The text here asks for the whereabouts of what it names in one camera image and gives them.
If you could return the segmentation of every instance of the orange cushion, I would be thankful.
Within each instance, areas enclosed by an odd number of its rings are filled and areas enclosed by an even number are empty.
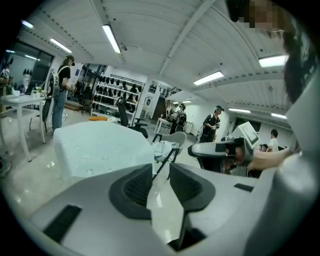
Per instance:
[[[108,118],[104,116],[91,116],[88,118],[89,121],[107,121]]]

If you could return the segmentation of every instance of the office chair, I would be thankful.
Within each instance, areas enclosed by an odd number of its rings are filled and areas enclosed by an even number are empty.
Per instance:
[[[127,101],[124,97],[120,97],[116,101],[116,105],[118,107],[118,111],[120,114],[121,125],[128,127],[129,121],[128,121],[128,117],[127,117],[127,113],[126,113],[126,103],[127,103]],[[129,126],[128,128],[142,133],[142,135],[147,139],[149,137],[147,130],[142,128],[141,126],[147,126],[148,124],[140,122],[140,121],[143,121],[144,119],[141,119],[141,118],[135,118],[135,119],[137,120],[137,122],[134,123],[135,126]]]

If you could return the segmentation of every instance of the fluorescent light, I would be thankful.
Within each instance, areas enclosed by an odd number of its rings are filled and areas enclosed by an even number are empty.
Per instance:
[[[271,116],[276,117],[276,118],[287,119],[287,117],[285,115],[282,115],[282,114],[271,113]]]
[[[112,32],[111,30],[111,27],[109,25],[103,25],[102,26],[106,36],[108,37],[114,51],[117,53],[117,54],[120,54],[120,49],[119,49],[119,46],[117,44],[117,41],[115,39],[115,36],[114,36],[114,33]]]
[[[53,38],[50,39],[50,41],[54,44],[56,44],[57,46],[59,46],[60,48],[64,49],[67,53],[72,53],[71,50],[69,50],[67,47],[65,47],[64,45],[62,45],[61,43],[59,43],[58,41],[54,40]]]
[[[31,23],[29,23],[28,21],[25,21],[25,20],[21,21],[21,23],[30,29],[32,29],[34,27],[34,25],[32,25]]]
[[[211,74],[211,75],[208,75],[208,76],[206,76],[206,77],[204,77],[204,78],[201,78],[201,79],[198,80],[198,81],[195,81],[194,84],[195,84],[196,86],[198,86],[198,85],[201,85],[201,84],[203,84],[203,83],[206,83],[206,82],[209,82],[209,81],[218,79],[218,78],[222,78],[223,76],[224,76],[224,75],[223,75],[220,71],[218,71],[218,72],[213,73],[213,74]]]
[[[242,112],[242,113],[248,113],[250,114],[251,111],[250,110],[246,110],[246,109],[239,109],[239,108],[229,108],[230,111],[234,111],[234,112]]]
[[[281,55],[275,57],[266,57],[259,59],[262,68],[284,66],[287,62],[288,55]]]
[[[38,60],[38,61],[40,61],[40,59],[37,59],[37,58],[35,58],[35,57],[32,57],[32,56],[29,56],[29,55],[24,55],[24,56],[26,56],[27,58],[29,58],[29,59],[33,59],[33,60]]]

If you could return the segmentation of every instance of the white ceiling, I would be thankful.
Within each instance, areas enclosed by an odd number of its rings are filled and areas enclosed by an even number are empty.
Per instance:
[[[27,20],[34,29],[24,27],[21,38],[65,56],[48,43],[55,38],[72,50],[76,62],[150,75],[231,107],[278,114],[290,107],[282,69],[259,65],[259,58],[283,54],[282,43],[230,21],[225,0],[48,0]],[[114,52],[102,29],[107,23],[127,51]],[[194,85],[216,71],[224,77]]]

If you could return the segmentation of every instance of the gray chair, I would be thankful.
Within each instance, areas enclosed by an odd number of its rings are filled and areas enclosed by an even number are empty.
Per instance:
[[[159,137],[159,141],[168,141],[168,142],[176,142],[179,143],[179,147],[171,149],[168,156],[165,158],[165,160],[162,162],[159,170],[156,172],[156,175],[153,176],[152,180],[154,180],[157,175],[160,173],[162,168],[165,166],[165,164],[169,161],[170,156],[174,153],[174,157],[171,163],[174,163],[177,159],[177,156],[182,152],[182,149],[184,148],[185,142],[187,140],[187,135],[182,131],[177,131],[171,135],[164,135],[164,134],[156,134],[153,138],[152,142],[155,142],[157,137]]]
[[[90,106],[91,106],[91,100],[90,99],[83,99],[82,100],[82,111],[81,111],[81,114],[83,115],[84,114],[84,110],[87,108],[88,111],[90,112]]]

